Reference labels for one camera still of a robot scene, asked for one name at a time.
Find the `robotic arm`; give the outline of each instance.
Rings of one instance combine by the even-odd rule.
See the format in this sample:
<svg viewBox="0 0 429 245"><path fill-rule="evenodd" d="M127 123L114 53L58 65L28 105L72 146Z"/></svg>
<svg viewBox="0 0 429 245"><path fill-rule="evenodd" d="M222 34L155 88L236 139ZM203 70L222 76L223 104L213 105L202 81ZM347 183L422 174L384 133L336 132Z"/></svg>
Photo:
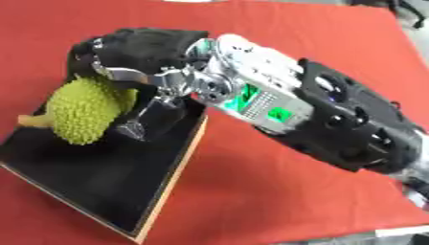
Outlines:
<svg viewBox="0 0 429 245"><path fill-rule="evenodd" d="M250 123L267 137L333 166L366 168L429 198L429 137L358 81L236 35L124 29L75 45L69 78L106 76L152 89L117 129L150 141L185 113L183 98Z"/></svg>

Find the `ventilation hole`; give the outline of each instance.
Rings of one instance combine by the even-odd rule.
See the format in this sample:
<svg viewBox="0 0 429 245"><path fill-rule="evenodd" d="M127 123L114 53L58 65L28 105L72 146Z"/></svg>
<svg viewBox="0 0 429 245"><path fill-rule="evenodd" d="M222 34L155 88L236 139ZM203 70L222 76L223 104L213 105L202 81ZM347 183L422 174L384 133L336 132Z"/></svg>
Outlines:
<svg viewBox="0 0 429 245"><path fill-rule="evenodd" d="M342 115L334 115L326 123L327 128L335 129L344 125L346 118Z"/></svg>
<svg viewBox="0 0 429 245"><path fill-rule="evenodd" d="M359 106L354 108L354 118L354 127L365 125L370 120L370 116L368 116L367 112Z"/></svg>
<svg viewBox="0 0 429 245"><path fill-rule="evenodd" d="M209 82L208 84L207 84L207 86L209 87L209 89L210 90L214 90L215 88L216 88L216 84L214 83L214 82Z"/></svg>
<svg viewBox="0 0 429 245"><path fill-rule="evenodd" d="M383 128L380 128L376 133L371 135L371 141L372 144L382 149L388 150L394 147L394 142Z"/></svg>
<svg viewBox="0 0 429 245"><path fill-rule="evenodd" d="M335 79L327 75L320 75L324 81L317 81L317 84L322 88L331 101L344 102L347 98L346 89Z"/></svg>
<svg viewBox="0 0 429 245"><path fill-rule="evenodd" d="M215 94L209 94L209 98L212 100L216 100L217 99L217 95Z"/></svg>

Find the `spiky green fruit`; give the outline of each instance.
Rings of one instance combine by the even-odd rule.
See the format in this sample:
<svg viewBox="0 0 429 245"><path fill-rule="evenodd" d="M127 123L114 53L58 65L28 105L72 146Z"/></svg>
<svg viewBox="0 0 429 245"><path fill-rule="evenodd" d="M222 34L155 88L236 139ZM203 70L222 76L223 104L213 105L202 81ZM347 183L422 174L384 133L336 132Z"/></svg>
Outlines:
<svg viewBox="0 0 429 245"><path fill-rule="evenodd" d="M35 120L40 124L40 120L44 120L70 144L91 144L120 114L131 110L136 95L136 90L118 89L105 79L78 78L54 92L44 116L21 118L21 124L37 124Z"/></svg>

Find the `red tablecloth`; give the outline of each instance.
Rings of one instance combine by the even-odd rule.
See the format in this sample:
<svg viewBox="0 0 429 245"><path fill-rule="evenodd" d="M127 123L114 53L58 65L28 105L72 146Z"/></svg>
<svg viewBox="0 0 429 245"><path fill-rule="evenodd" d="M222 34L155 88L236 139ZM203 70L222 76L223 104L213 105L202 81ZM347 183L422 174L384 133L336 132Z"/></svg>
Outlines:
<svg viewBox="0 0 429 245"><path fill-rule="evenodd" d="M119 27L238 33L308 57L399 100L429 125L429 73L387 12L268 2L2 0L0 135L61 83L71 44ZM260 244L429 222L387 177L299 155L215 111L147 244ZM128 244L0 170L0 243Z"/></svg>

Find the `black box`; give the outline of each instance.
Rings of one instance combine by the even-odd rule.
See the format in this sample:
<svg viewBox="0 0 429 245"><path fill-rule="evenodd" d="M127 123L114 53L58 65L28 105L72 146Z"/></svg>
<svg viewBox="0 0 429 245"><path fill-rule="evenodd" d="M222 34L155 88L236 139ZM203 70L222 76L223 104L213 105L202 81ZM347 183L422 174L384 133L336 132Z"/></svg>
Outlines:
<svg viewBox="0 0 429 245"><path fill-rule="evenodd" d="M69 145L50 129L19 127L0 146L2 167L104 226L141 243L204 133L204 106L151 143L107 131Z"/></svg>

